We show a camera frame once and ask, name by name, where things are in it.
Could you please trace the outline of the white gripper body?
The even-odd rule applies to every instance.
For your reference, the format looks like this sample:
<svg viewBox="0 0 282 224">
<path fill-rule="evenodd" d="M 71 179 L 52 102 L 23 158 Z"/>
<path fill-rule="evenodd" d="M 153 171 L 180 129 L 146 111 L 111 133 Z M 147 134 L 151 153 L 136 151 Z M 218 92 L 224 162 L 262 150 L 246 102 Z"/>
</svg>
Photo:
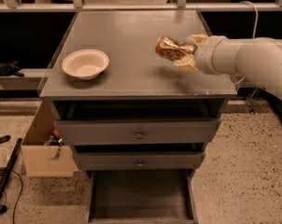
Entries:
<svg viewBox="0 0 282 224">
<path fill-rule="evenodd" d="M 206 75 L 227 75 L 229 69 L 224 54 L 226 36 L 213 35 L 203 41 L 195 51 L 195 62 L 199 70 Z"/>
</svg>

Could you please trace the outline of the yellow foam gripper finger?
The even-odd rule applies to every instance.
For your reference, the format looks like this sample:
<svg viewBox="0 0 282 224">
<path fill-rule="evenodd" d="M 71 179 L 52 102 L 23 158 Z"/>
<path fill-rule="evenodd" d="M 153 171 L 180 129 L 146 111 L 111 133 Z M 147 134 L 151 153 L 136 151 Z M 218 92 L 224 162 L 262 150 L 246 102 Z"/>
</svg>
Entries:
<svg viewBox="0 0 282 224">
<path fill-rule="evenodd" d="M 189 35 L 187 40 L 195 46 L 199 46 L 202 42 L 206 41 L 207 35 Z"/>
<path fill-rule="evenodd" d="M 193 55 L 189 55 L 184 57 L 181 60 L 174 61 L 174 65 L 182 70 L 183 72 L 187 73 L 198 73 L 199 69 L 196 65 L 196 61 Z"/>
</svg>

